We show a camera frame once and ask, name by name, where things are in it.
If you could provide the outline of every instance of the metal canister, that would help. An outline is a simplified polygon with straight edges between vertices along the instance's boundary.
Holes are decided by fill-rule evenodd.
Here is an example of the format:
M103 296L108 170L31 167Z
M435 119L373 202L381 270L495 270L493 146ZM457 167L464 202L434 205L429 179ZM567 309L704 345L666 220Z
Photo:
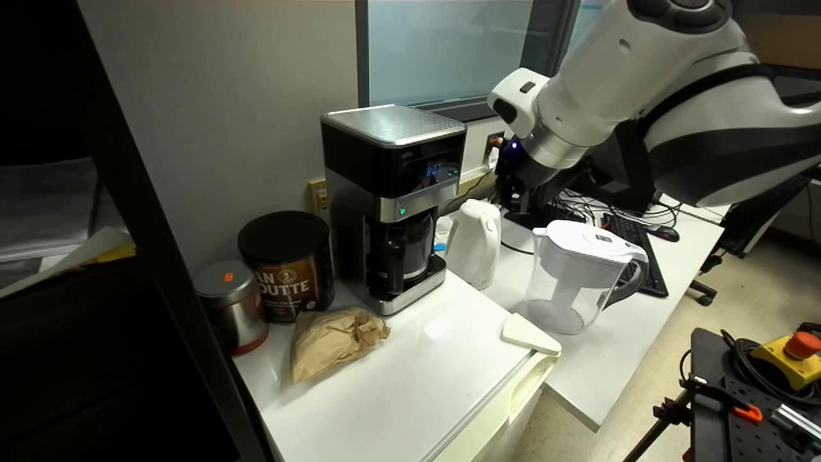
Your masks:
M263 345L269 327L262 317L258 286L244 263L204 264L194 288L225 351L239 358Z
M299 312L326 312L334 301L327 224L302 210L277 210L248 220L235 246L254 270L263 319L291 324Z

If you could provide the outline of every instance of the coffee maker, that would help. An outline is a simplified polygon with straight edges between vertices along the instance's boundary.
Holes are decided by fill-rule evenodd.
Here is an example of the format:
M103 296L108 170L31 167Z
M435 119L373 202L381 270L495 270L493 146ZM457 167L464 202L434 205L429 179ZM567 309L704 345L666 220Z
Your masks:
M320 119L334 270L380 317L444 283L439 208L457 199L464 123L373 105Z

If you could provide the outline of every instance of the pitcher handle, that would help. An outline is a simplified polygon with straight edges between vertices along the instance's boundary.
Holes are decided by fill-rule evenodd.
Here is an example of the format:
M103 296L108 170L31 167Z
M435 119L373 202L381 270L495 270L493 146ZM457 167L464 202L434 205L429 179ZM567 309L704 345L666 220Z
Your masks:
M634 259L634 263L627 263L627 268L630 268L630 264L635 268L634 274L630 274L630 279L625 279L620 288L609 291L609 299L607 299L607 304L606 304L603 309L609 309L613 304L620 304L624 299L638 292L643 263L640 263L640 259Z

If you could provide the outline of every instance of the white countertop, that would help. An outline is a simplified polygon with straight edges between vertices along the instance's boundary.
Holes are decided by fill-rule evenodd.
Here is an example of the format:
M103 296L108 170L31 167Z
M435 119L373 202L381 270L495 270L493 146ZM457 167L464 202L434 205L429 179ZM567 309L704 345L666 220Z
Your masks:
M677 232L677 244L650 236L668 291L666 299L635 292L599 313L580 336L554 336L562 345L562 363L557 363L547 385L593 430L606 421L720 236L718 226L684 213L677 219ZM509 220L502 220L502 242L534 249L530 232ZM502 249L495 279L484 292L509 312L525 299L530 264L534 258Z
M336 309L362 306L336 286ZM291 327L235 358L272 439L294 462L429 460L530 358L499 342L508 312L447 274L388 319L388 342L316 385L289 385Z

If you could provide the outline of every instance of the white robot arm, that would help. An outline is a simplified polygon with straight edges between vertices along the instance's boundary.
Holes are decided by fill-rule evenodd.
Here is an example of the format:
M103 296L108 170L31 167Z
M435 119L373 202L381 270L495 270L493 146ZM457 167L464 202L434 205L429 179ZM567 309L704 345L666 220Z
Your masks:
M821 161L821 104L786 107L727 0L609 0L557 77L509 72L486 105L535 187L620 120L643 120L654 183L695 205L739 202Z

